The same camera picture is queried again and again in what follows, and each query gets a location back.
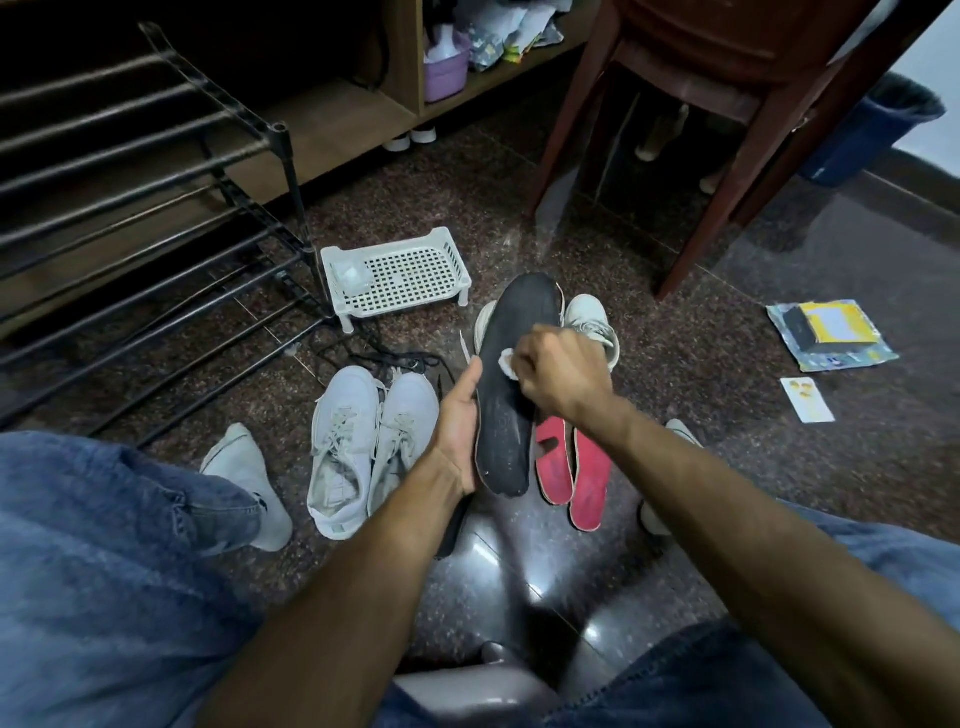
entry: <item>baseboard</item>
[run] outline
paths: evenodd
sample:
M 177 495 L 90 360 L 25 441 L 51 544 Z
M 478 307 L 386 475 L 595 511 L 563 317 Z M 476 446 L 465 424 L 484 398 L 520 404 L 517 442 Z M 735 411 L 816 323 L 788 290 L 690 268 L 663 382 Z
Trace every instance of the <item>baseboard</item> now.
M 927 161 L 891 149 L 871 164 L 868 171 L 937 207 L 960 215 L 960 180 Z

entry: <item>person's right hand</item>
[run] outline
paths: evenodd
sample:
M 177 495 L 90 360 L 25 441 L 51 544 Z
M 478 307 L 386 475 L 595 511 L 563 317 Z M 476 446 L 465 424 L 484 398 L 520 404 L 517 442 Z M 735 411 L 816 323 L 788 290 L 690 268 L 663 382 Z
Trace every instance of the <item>person's right hand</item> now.
M 574 425 L 586 404 L 613 391 L 603 345 L 569 328 L 537 324 L 516 345 L 512 366 L 541 412 Z

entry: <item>forearm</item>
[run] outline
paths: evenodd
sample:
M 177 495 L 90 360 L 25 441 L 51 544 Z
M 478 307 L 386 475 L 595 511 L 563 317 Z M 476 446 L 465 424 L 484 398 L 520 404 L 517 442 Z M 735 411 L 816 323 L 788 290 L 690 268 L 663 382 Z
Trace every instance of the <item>forearm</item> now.
M 307 588 L 268 619 L 209 697 L 199 725 L 368 725 L 461 496 L 459 470 L 429 450 Z
M 837 725 L 960 716 L 960 637 L 818 528 L 620 398 L 577 423 L 643 493 L 731 613 Z

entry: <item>purple basket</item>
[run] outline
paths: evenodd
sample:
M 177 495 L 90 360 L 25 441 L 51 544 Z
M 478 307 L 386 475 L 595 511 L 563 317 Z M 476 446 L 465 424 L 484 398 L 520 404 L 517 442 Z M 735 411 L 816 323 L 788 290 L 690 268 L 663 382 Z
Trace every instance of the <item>purple basket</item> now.
M 459 56 L 423 65 L 423 100 L 427 104 L 460 93 L 467 85 L 470 39 L 467 34 L 454 31 L 453 43 L 460 51 Z

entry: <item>metal shoe rack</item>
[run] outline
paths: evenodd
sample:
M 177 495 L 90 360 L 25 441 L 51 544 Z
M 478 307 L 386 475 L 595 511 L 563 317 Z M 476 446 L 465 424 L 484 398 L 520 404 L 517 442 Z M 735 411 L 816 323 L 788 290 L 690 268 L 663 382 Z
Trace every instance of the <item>metal shoe rack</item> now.
M 305 343 L 313 346 L 318 357 L 326 350 L 343 343 L 343 338 L 338 338 L 317 347 L 316 342 L 311 341 L 312 335 L 318 329 L 324 326 L 332 327 L 336 319 L 330 318 L 332 310 L 307 228 L 294 170 L 293 148 L 286 127 L 282 123 L 267 123 L 212 83 L 173 49 L 158 26 L 145 23 L 141 24 L 140 30 L 153 47 L 153 52 L 149 55 L 0 95 L 0 116 L 12 119 L 29 113 L 37 104 L 55 108 L 57 99 L 62 94 L 72 94 L 74 98 L 78 93 L 88 94 L 89 97 L 96 98 L 97 90 L 110 82 L 121 82 L 122 87 L 135 86 L 129 83 L 130 75 L 145 69 L 155 76 L 166 74 L 169 77 L 169 84 L 160 90 L 124 99 L 120 103 L 111 102 L 93 112 L 85 112 L 75 118 L 17 133 L 13 138 L 0 141 L 0 170 L 10 169 L 5 162 L 5 159 L 10 158 L 19 158 L 20 167 L 24 166 L 24 158 L 36 158 L 41 162 L 38 169 L 30 169 L 29 164 L 27 171 L 17 169 L 12 179 L 6 179 L 7 176 L 0 172 L 0 205 L 9 204 L 13 200 L 12 204 L 15 206 L 18 200 L 29 198 L 35 190 L 36 195 L 40 196 L 44 194 L 43 190 L 49 190 L 51 185 L 56 189 L 58 182 L 85 180 L 87 175 L 101 174 L 113 164 L 129 162 L 130 158 L 144 153 L 163 154 L 169 149 L 173 158 L 175 149 L 196 144 L 199 145 L 199 153 L 196 147 L 191 146 L 190 149 L 197 161 L 173 172 L 164 171 L 155 179 L 139 182 L 119 192 L 114 190 L 91 204 L 84 203 L 67 211 L 58 211 L 53 216 L 32 220 L 13 229 L 0 229 L 0 291 L 16 276 L 38 266 L 49 265 L 60 256 L 74 254 L 118 231 L 138 234 L 137 226 L 146 223 L 148 228 L 150 221 L 157 216 L 176 213 L 178 206 L 190 204 L 191 201 L 196 204 L 204 196 L 206 199 L 215 197 L 222 211 L 199 223 L 191 223 L 189 227 L 174 234 L 165 234 L 161 239 L 153 239 L 150 231 L 146 230 L 143 233 L 142 246 L 134 246 L 133 252 L 124 254 L 121 259 L 114 259 L 96 270 L 83 272 L 75 279 L 59 283 L 54 290 L 43 293 L 28 304 L 5 306 L 6 312 L 0 315 L 0 326 L 19 317 L 29 317 L 37 310 L 45 310 L 44 306 L 62 300 L 71 293 L 83 292 L 97 283 L 114 279 L 137 264 L 145 266 L 140 270 L 148 270 L 162 254 L 174 250 L 178 255 L 186 255 L 191 246 L 194 246 L 194 257 L 186 255 L 185 259 L 199 260 L 185 269 L 174 268 L 177 272 L 165 279 L 150 282 L 142 290 L 136 290 L 132 295 L 109 303 L 106 307 L 94 309 L 82 318 L 70 321 L 52 332 L 44 332 L 25 344 L 18 343 L 16 348 L 8 345 L 0 350 L 0 379 L 6 377 L 4 380 L 8 382 L 7 401 L 0 408 L 0 426 L 16 425 L 26 413 L 34 411 L 93 373 L 122 363 L 125 357 L 137 350 L 156 346 L 176 329 L 210 314 L 214 309 L 238 301 L 239 296 L 257 287 L 270 286 L 280 290 L 284 294 L 280 299 L 286 303 L 273 311 L 262 313 L 249 327 L 216 343 L 193 361 L 165 373 L 150 386 L 127 398 L 122 406 L 114 408 L 95 427 L 82 434 L 94 436 L 103 432 L 166 388 L 257 331 L 270 326 L 294 308 L 309 314 L 308 317 L 299 316 L 299 321 L 306 320 L 308 323 L 299 324 L 297 333 L 285 340 L 277 340 L 278 344 L 272 352 L 263 355 L 226 381 L 210 387 L 198 398 L 181 406 L 174 416 L 163 422 L 150 423 L 151 431 L 135 444 L 138 447 L 150 444 L 227 389 L 283 355 L 301 340 L 306 339 Z M 71 135 L 89 133 L 91 130 L 96 132 L 99 127 L 112 124 L 118 119 L 123 120 L 131 114 L 139 113 L 142 118 L 144 113 L 151 114 L 155 110 L 162 110 L 164 105 L 173 101 L 180 103 L 184 99 L 189 101 L 189 106 L 183 108 L 203 110 L 195 117 L 178 121 L 159 132 L 150 132 L 119 144 L 108 144 L 106 148 L 97 148 L 93 152 L 84 150 L 80 156 L 66 160 L 58 160 L 56 156 L 56 150 L 64 148 L 64 139 L 69 141 Z M 237 136 L 237 129 L 242 132 L 240 136 L 245 140 L 243 145 L 229 152 L 214 154 L 211 139 L 220 138 L 217 135 L 223 133 Z M 43 151 L 49 150 L 51 146 L 54 152 Z M 257 155 L 269 154 L 275 156 L 282 165 L 295 210 L 297 233 L 257 204 L 229 175 L 231 166 Z M 206 255 L 206 248 L 202 245 L 204 235 L 227 223 L 233 226 L 231 229 L 244 231 L 242 239 L 238 242 L 230 241 L 226 247 L 217 248 L 213 255 Z M 91 229 L 91 224 L 95 226 L 94 230 Z M 198 279 L 201 281 L 199 285 L 196 284 Z M 197 287 L 184 296 L 182 289 L 188 283 Z M 127 332 L 118 340 L 111 341 L 105 348 L 100 347 L 92 360 L 71 366 L 68 371 L 59 372 L 39 385 L 10 391 L 12 388 L 9 382 L 12 377 L 9 373 L 29 368 L 32 366 L 32 358 L 36 359 L 38 354 L 56 351 L 57 346 L 62 346 L 64 342 L 73 340 L 78 335 L 95 332 L 108 321 L 116 321 L 118 318 L 122 320 L 124 316 L 132 315 L 134 310 L 140 310 L 138 307 L 144 303 L 157 299 L 166 301 L 164 297 L 170 296 L 173 291 L 178 293 L 180 300 L 172 305 L 165 303 L 166 310 L 145 325 L 133 333 Z

